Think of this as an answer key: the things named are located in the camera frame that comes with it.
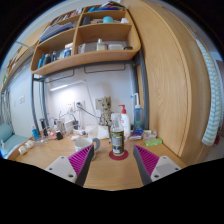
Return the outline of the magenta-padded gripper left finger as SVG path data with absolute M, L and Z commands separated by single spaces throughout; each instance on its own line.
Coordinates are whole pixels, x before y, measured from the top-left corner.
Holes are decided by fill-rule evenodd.
M 58 157 L 46 168 L 46 171 L 79 186 L 83 186 L 93 156 L 94 147 L 88 146 L 69 157 Z

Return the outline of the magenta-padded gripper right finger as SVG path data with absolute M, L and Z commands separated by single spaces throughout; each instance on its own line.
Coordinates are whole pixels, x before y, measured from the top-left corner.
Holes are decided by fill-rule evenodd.
M 145 148 L 135 145 L 133 155 L 143 185 L 150 184 L 180 170 L 180 167 L 167 156 L 157 156 Z

